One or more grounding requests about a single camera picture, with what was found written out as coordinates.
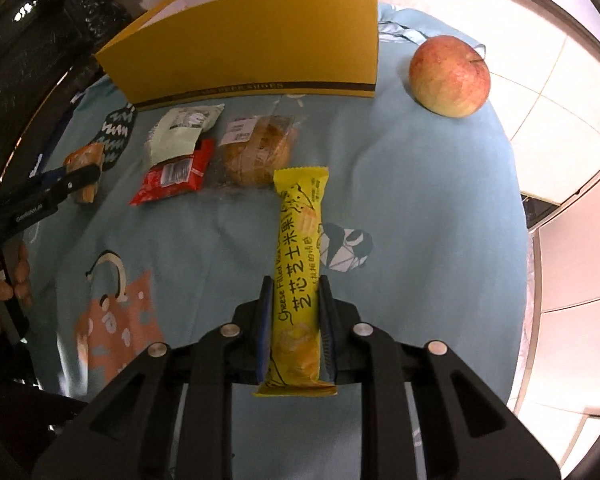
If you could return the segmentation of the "yellow long corn stick packet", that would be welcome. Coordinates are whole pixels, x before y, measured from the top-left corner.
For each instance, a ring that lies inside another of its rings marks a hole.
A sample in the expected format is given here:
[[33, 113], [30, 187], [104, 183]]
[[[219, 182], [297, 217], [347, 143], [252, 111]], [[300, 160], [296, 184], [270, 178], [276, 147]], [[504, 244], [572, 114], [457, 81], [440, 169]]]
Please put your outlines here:
[[321, 378], [318, 320], [322, 199], [326, 167], [275, 171], [280, 199], [274, 263], [274, 297], [268, 370], [256, 396], [333, 396], [337, 387]]

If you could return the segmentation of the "yellow cardboard box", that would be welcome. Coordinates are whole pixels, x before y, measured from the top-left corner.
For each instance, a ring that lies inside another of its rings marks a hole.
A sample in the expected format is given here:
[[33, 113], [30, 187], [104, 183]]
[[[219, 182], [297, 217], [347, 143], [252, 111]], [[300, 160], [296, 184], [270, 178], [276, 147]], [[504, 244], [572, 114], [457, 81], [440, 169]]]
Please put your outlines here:
[[253, 94], [372, 96], [378, 0], [164, 0], [97, 61], [139, 108]]

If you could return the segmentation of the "dark carved wooden furniture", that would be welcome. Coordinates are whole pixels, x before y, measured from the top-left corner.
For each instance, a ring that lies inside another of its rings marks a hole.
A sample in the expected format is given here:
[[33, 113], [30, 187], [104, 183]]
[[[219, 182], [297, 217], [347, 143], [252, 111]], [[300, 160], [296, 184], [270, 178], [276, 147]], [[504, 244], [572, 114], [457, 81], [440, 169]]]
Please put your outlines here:
[[0, 188], [50, 152], [96, 52], [132, 21], [119, 0], [0, 0]]

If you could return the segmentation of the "orange snack packet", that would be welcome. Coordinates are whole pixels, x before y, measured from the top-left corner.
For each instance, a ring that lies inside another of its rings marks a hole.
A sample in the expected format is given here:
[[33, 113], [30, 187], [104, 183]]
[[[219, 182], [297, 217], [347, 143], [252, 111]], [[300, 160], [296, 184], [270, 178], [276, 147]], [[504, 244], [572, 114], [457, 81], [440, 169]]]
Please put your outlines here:
[[78, 172], [82, 188], [71, 193], [77, 204], [92, 204], [95, 201], [102, 165], [104, 164], [104, 144], [92, 142], [69, 154], [64, 160], [68, 174]]

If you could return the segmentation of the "red yellow apple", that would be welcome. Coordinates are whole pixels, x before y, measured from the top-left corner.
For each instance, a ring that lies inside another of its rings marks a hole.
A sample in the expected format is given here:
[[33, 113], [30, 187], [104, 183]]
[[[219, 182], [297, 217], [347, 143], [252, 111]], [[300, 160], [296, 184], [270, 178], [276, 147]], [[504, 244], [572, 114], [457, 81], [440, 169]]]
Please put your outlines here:
[[408, 66], [413, 96], [430, 112], [449, 118], [474, 114], [488, 99], [490, 70], [465, 41], [442, 35], [425, 40]]

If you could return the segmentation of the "pale green snack packet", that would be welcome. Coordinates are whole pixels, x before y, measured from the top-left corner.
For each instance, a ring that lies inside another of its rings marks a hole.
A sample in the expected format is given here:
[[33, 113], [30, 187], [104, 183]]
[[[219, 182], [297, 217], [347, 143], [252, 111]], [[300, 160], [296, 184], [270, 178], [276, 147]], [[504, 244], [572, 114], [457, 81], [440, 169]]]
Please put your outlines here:
[[215, 125], [224, 108], [224, 104], [215, 104], [168, 110], [149, 130], [144, 143], [146, 169], [193, 154], [200, 136]]

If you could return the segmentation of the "brown bread in clear bag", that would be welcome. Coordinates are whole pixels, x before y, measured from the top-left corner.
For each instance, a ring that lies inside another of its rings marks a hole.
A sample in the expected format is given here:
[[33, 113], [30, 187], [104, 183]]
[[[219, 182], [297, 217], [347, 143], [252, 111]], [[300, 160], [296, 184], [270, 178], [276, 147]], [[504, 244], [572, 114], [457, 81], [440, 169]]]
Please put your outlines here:
[[240, 188], [267, 188], [275, 171], [287, 167], [297, 134], [294, 116], [232, 120], [219, 144], [220, 182]]

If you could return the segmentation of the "red snack packet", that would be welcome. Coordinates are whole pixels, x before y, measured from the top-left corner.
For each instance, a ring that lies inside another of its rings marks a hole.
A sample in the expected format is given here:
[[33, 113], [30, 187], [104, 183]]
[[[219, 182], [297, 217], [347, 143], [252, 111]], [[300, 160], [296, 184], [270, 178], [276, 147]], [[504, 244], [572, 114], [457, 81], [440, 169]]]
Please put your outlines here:
[[146, 172], [140, 188], [130, 200], [130, 204], [138, 206], [200, 191], [214, 150], [215, 140], [200, 140], [190, 154], [151, 167]]

